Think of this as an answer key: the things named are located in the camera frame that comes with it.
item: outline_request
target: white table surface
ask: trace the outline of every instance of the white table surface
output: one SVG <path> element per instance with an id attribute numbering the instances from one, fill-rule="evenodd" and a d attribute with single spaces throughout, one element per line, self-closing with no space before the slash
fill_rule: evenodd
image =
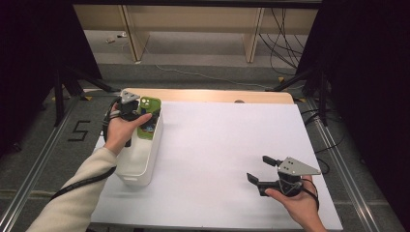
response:
<path id="1" fill-rule="evenodd" d="M 262 161 L 292 157 L 318 162 L 296 104 L 163 101 L 163 133 L 147 187 L 108 178 L 94 223 L 134 227 L 301 229 L 276 200 L 259 196 L 247 172 L 276 181 L 277 168 Z M 96 148 L 103 145 L 101 138 Z M 319 215 L 328 230 L 342 226 L 322 175 L 313 176 Z"/>

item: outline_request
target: person's right hand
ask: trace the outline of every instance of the person's right hand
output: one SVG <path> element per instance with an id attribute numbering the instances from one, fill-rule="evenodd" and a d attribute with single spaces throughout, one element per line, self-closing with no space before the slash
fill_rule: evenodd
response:
<path id="1" fill-rule="evenodd" d="M 151 117 L 152 114 L 148 113 L 130 122 L 119 117 L 111 119 L 108 125 L 107 139 L 104 147 L 118 156 L 127 141 L 131 139 L 135 129 L 148 122 Z"/>
<path id="2" fill-rule="evenodd" d="M 311 176 L 303 176 L 302 178 L 312 181 Z M 316 192 L 313 184 L 308 181 L 304 181 L 304 188 L 312 193 Z M 287 197 L 280 191 L 268 188 L 265 193 L 280 202 L 289 215 L 306 231 L 326 231 L 318 215 L 316 201 L 306 192 L 301 191 L 296 196 Z"/>

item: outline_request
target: black wire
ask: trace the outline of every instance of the black wire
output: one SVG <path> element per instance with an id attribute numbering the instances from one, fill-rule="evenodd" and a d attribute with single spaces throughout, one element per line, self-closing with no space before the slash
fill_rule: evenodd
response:
<path id="1" fill-rule="evenodd" d="M 314 113 L 314 114 L 312 114 L 310 117 L 308 117 L 308 118 L 305 120 L 305 126 L 307 126 L 309 123 L 313 122 L 313 119 L 314 119 L 317 115 L 319 115 L 319 113 Z"/>
<path id="2" fill-rule="evenodd" d="M 57 198 L 57 197 L 59 197 L 59 196 L 61 196 L 61 195 L 63 195 L 63 194 L 66 194 L 67 192 L 72 191 L 72 190 L 74 190 L 74 189 L 78 189 L 78 188 L 80 188 L 80 187 L 87 186 L 87 185 L 96 183 L 96 182 L 98 182 L 98 181 L 104 180 L 104 179 L 108 178 L 112 173 L 114 173 L 115 169 L 116 169 L 116 166 L 113 166 L 113 167 L 111 167 L 107 172 L 103 173 L 103 174 L 100 175 L 100 176 L 88 178 L 88 179 L 85 179 L 85 180 L 76 182 L 76 183 L 74 183 L 74 184 L 71 184 L 71 185 L 69 185 L 69 186 L 67 186 L 67 187 L 65 187 L 65 188 L 61 188 L 61 189 L 60 189 L 59 191 L 57 191 L 53 196 L 51 196 L 50 201 L 52 201 L 53 199 L 55 199 L 55 198 Z"/>
<path id="3" fill-rule="evenodd" d="M 324 148 L 324 149 L 322 149 L 322 150 L 315 151 L 314 154 L 318 154 L 318 153 L 327 151 L 327 150 L 329 150 L 329 149 L 332 149 L 332 148 L 338 146 L 338 145 L 343 141 L 343 139 L 344 139 L 345 136 L 346 136 L 346 133 L 343 134 L 343 136 L 341 137 L 341 139 L 340 139 L 340 141 L 339 141 L 338 143 L 336 143 L 336 144 L 334 144 L 334 145 L 332 145 L 332 146 L 330 146 L 330 147 Z"/>
<path id="4" fill-rule="evenodd" d="M 310 109 L 310 110 L 302 112 L 301 114 L 306 114 L 306 113 L 309 113 L 309 112 L 317 112 L 317 111 L 319 111 L 319 109 Z M 331 109 L 331 108 L 326 109 L 326 112 L 330 112 L 330 111 L 333 111 L 333 109 Z"/>
<path id="5" fill-rule="evenodd" d="M 273 15 L 273 17 L 274 17 L 274 19 L 275 19 L 275 22 L 277 23 L 277 26 L 278 26 L 278 29 L 279 29 L 279 35 L 282 35 L 282 36 L 283 36 L 283 39 L 284 39 L 285 44 L 286 44 L 286 47 L 289 47 L 289 48 L 290 48 L 290 50 L 292 51 L 292 54 L 294 55 L 295 59 L 298 60 L 298 59 L 296 58 L 295 53 L 293 52 L 293 49 L 292 49 L 292 47 L 291 47 L 289 41 L 286 39 L 286 34 L 285 34 L 285 31 L 284 31 L 284 30 L 285 30 L 284 22 L 285 22 L 285 18 L 286 18 L 286 9 L 282 9 L 282 24 L 281 24 L 281 26 L 279 25 L 278 19 L 277 19 L 276 15 L 275 15 L 275 12 L 274 12 L 274 9 L 273 9 L 273 8 L 271 8 L 271 12 L 272 12 L 272 15 Z M 289 53 L 289 50 L 287 50 L 287 53 L 288 53 L 289 58 L 290 58 L 290 60 L 291 60 L 291 62 L 292 62 L 292 64 L 293 64 L 293 67 L 296 69 L 297 66 L 296 66 L 295 63 L 293 62 L 293 59 L 292 59 L 292 56 L 291 56 L 290 53 Z"/>
<path id="6" fill-rule="evenodd" d="M 109 105 L 109 107 L 108 107 L 108 109 L 107 109 L 107 111 L 106 111 L 106 113 L 105 113 L 105 117 L 104 117 L 104 119 L 102 120 L 102 136 L 103 136 L 103 139 L 104 139 L 105 142 L 106 142 L 106 139 L 107 139 L 107 136 L 108 136 L 108 124 L 109 124 L 109 121 L 112 119 L 112 118 L 110 117 L 112 107 L 114 107 L 114 104 L 115 104 L 115 103 L 118 103 L 120 100 L 121 100 L 121 97 L 116 97 L 116 98 L 111 102 L 111 104 Z"/>
<path id="7" fill-rule="evenodd" d="M 293 35 L 296 39 L 296 41 L 299 43 L 302 49 L 305 49 L 305 47 L 302 45 L 302 43 L 299 41 L 298 37 L 296 35 Z"/>
<path id="8" fill-rule="evenodd" d="M 319 192 L 317 191 L 316 185 L 315 185 L 311 180 L 303 179 L 303 178 L 302 178 L 302 180 L 303 180 L 303 181 L 310 182 L 310 183 L 313 185 L 313 187 L 314 187 L 314 189 L 315 189 L 315 191 L 316 191 L 316 194 L 314 194 L 313 192 L 307 190 L 307 189 L 304 188 L 304 187 L 302 187 L 302 191 L 304 191 L 305 193 L 307 193 L 307 194 L 309 194 L 311 197 L 313 197 L 314 201 L 316 201 L 317 211 L 319 211 Z"/>
<path id="9" fill-rule="evenodd" d="M 263 37 L 259 34 L 259 37 L 262 39 L 263 43 L 268 46 L 268 48 L 271 50 L 271 57 L 270 57 L 270 64 L 271 64 L 271 68 L 275 73 L 279 73 L 279 74 L 284 74 L 284 75 L 295 75 L 292 73 L 285 73 L 285 72 L 280 72 L 277 69 L 275 69 L 275 67 L 272 64 L 272 57 L 273 57 L 273 53 L 275 53 L 277 55 L 277 57 L 279 59 L 281 59 L 282 61 L 284 61 L 285 63 L 287 63 L 289 66 L 292 66 L 292 64 L 290 64 L 287 60 L 285 60 L 284 58 L 281 58 L 281 55 L 278 54 L 276 51 L 274 51 L 274 49 L 263 39 Z"/>
<path id="10" fill-rule="evenodd" d="M 274 43 L 274 41 L 272 40 L 272 38 L 271 38 L 271 36 L 270 36 L 269 34 L 266 34 L 266 36 L 269 38 L 269 40 L 270 40 L 272 43 Z M 291 50 L 290 48 L 284 47 L 284 46 L 279 45 L 279 44 L 277 44 L 277 46 L 280 47 L 280 48 L 282 48 L 282 49 L 284 49 L 284 50 Z M 292 51 L 295 52 L 295 53 L 298 53 L 298 54 L 302 55 L 302 52 L 300 52 L 300 51 L 293 50 L 293 49 L 292 49 Z"/>
<path id="11" fill-rule="evenodd" d="M 282 55 L 280 55 L 277 51 L 275 51 L 276 42 L 272 41 L 272 39 L 269 37 L 269 35 L 268 35 L 268 38 L 274 43 L 274 47 L 271 47 L 271 46 L 265 41 L 265 39 L 263 39 L 263 37 L 262 37 L 261 34 L 259 34 L 259 37 L 262 39 L 263 43 L 264 43 L 265 45 L 267 45 L 268 48 L 271 50 L 271 60 L 272 60 L 272 53 L 275 53 L 275 55 L 276 55 L 280 60 L 282 60 L 283 62 L 285 62 L 286 64 L 288 64 L 288 65 L 291 66 L 292 68 L 295 68 L 295 69 L 297 68 L 297 67 L 294 66 L 292 63 L 290 63 L 288 60 L 286 60 Z"/>
<path id="12" fill-rule="evenodd" d="M 331 171 L 331 166 L 329 166 L 329 164 L 327 162 L 325 162 L 324 160 L 322 160 L 321 158 L 316 158 L 318 161 L 322 162 L 323 164 L 325 164 L 326 166 L 326 170 L 322 171 L 323 175 L 328 174 Z"/>

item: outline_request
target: white sleeve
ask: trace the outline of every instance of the white sleeve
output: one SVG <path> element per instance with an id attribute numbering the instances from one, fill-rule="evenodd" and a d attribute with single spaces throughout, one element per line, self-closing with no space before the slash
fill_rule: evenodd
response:
<path id="1" fill-rule="evenodd" d="M 63 188 L 96 177 L 116 165 L 116 156 L 106 148 L 96 150 L 81 164 Z M 27 231 L 85 231 L 96 209 L 106 179 L 76 188 L 54 198 L 42 210 Z"/>

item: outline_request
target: gray floor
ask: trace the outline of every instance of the gray floor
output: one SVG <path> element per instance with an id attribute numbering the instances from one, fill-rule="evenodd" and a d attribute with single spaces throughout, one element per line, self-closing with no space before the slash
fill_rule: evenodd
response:
<path id="1" fill-rule="evenodd" d="M 115 38 L 121 32 L 86 31 L 102 72 L 103 81 L 119 88 L 191 88 L 191 89 L 236 89 L 264 91 L 279 85 L 280 76 L 287 79 L 294 70 L 278 58 L 271 59 L 271 52 L 259 39 L 253 63 L 247 63 L 241 35 L 212 33 L 152 33 L 142 61 L 137 64 L 132 60 L 128 41 Z M 114 37 L 115 43 L 106 43 L 108 37 Z M 298 36 L 303 44 L 307 37 Z M 288 38 L 295 50 L 302 47 L 294 37 Z M 289 61 L 289 53 L 280 52 Z M 95 86 L 81 82 L 83 87 L 95 89 Z M 288 88 L 287 92 L 295 98 L 301 112 L 316 108 L 315 98 L 301 99 L 303 82 Z M 90 92 L 90 101 L 76 98 L 66 100 L 70 111 L 67 125 L 58 135 L 58 141 L 50 148 L 50 155 L 45 159 L 40 178 L 35 180 L 33 190 L 21 208 L 12 231 L 25 231 L 33 219 L 46 204 L 49 196 L 58 190 L 91 154 L 101 131 L 101 119 L 112 95 L 103 92 Z M 10 152 L 0 161 L 0 213 L 4 214 L 15 199 L 15 193 L 26 180 L 37 157 L 44 153 L 43 147 L 55 131 L 53 127 L 54 103 L 52 93 L 44 101 L 45 110 L 32 119 L 32 127 L 20 141 L 22 151 Z M 325 174 L 326 184 L 334 200 L 337 213 L 344 231 L 404 231 L 395 217 L 395 213 L 375 185 L 372 177 L 361 162 L 360 154 L 346 131 L 342 119 L 329 101 L 327 114 L 329 126 L 324 128 L 318 120 L 307 124 L 312 147 L 320 151 L 317 154 Z M 311 113 L 304 113 L 306 120 Z M 81 142 L 69 142 L 78 134 L 72 133 L 78 121 L 87 134 Z M 96 231 L 107 231 L 107 225 L 92 225 Z M 109 231 L 133 231 L 132 228 L 119 225 L 109 226 Z"/>

